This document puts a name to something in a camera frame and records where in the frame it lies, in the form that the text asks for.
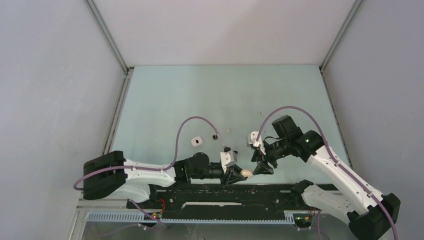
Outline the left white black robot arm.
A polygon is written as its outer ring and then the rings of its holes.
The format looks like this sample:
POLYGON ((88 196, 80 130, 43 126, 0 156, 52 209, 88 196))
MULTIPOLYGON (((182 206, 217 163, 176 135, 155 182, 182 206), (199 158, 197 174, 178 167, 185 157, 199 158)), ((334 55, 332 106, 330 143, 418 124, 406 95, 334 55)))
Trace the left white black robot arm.
POLYGON ((237 166, 232 150, 221 152, 219 162, 211 162, 205 153, 197 152, 171 167, 132 161, 117 150, 84 163, 82 195, 91 201, 129 199, 153 208, 158 202, 155 186, 168 188, 192 179, 218 179, 221 185, 231 185, 252 176, 252 170, 237 166))

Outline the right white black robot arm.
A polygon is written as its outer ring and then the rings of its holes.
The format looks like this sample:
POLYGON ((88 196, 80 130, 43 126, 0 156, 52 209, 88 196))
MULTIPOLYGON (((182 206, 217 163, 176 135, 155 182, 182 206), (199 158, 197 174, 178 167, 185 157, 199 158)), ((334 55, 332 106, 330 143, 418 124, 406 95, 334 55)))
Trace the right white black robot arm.
POLYGON ((272 175, 277 160, 298 157, 329 177, 341 195, 304 179, 290 190, 295 208, 309 206, 322 210, 347 224, 359 240, 383 239, 398 219, 400 199, 372 187, 325 145, 320 134, 314 130, 302 132, 289 115, 273 121, 272 126, 278 135, 273 143, 267 143, 257 131, 246 137, 247 144, 254 149, 251 160, 257 164, 253 174, 272 175))

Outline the white earbud charging case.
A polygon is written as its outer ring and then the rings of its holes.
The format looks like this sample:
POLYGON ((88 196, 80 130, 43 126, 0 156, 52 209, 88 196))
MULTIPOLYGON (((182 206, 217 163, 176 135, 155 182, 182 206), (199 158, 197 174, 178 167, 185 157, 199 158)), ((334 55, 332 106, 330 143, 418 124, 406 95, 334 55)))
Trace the white earbud charging case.
POLYGON ((202 144, 203 144, 203 139, 202 139, 202 137, 201 136, 196 136, 196 137, 194 137, 194 138, 192 138, 191 140, 190 140, 190 142, 191 142, 191 145, 194 147, 194 148, 196 148, 196 147, 199 147, 199 146, 201 146, 202 144))

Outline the beige earbud charging case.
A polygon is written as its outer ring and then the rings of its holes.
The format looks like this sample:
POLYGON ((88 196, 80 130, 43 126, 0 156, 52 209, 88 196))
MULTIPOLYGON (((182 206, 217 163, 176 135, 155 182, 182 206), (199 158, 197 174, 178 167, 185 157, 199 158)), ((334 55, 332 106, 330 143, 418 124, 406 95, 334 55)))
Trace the beige earbud charging case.
POLYGON ((251 178, 254 175, 253 171, 250 169, 242 169, 240 171, 240 174, 247 179, 251 178))

